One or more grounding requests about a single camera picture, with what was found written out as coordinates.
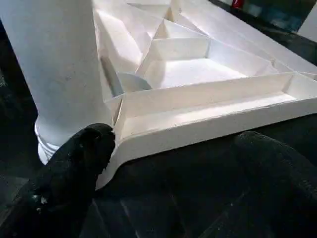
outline black surface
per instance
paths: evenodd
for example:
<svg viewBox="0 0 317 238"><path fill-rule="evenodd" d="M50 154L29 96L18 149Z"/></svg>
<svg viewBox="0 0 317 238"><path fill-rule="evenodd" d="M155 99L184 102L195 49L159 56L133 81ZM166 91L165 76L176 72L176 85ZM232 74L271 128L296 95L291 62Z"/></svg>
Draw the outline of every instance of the black surface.
<svg viewBox="0 0 317 238"><path fill-rule="evenodd" d="M269 25L238 9L221 6L306 60L317 64L316 43ZM18 104L1 106L0 190L11 193L11 178L30 178L41 166L34 135L36 108L0 26L0 69ZM317 116L259 128L293 146L315 166ZM122 166L96 194L82 237L185 237L203 234L215 218L248 191L242 169L230 152L233 136L149 156Z"/></svg>

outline white column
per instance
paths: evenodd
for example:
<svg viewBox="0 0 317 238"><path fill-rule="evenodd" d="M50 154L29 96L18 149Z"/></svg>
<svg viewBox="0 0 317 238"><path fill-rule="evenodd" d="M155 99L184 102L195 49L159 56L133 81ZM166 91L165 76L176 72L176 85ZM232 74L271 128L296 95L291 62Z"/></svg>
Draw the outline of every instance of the white column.
<svg viewBox="0 0 317 238"><path fill-rule="evenodd" d="M0 17L38 109L39 154L85 126L112 124L102 98L90 0L0 0Z"/></svg>

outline white tray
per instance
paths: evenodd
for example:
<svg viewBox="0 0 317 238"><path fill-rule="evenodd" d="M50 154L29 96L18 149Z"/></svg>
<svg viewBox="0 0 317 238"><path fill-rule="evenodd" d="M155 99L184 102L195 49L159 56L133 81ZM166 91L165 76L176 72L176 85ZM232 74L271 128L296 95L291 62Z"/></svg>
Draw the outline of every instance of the white tray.
<svg viewBox="0 0 317 238"><path fill-rule="evenodd" d="M127 93L106 103L116 148L98 187L123 163L317 112L317 82L299 73Z"/></svg>

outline gloved hand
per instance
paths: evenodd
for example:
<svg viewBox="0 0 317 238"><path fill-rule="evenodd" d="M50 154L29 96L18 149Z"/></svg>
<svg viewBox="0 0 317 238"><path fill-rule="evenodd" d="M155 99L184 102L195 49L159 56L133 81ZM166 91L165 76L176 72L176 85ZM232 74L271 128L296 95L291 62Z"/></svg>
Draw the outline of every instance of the gloved hand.
<svg viewBox="0 0 317 238"><path fill-rule="evenodd" d="M114 140L105 124L90 125L71 137L6 207L0 237L78 237Z"/></svg>

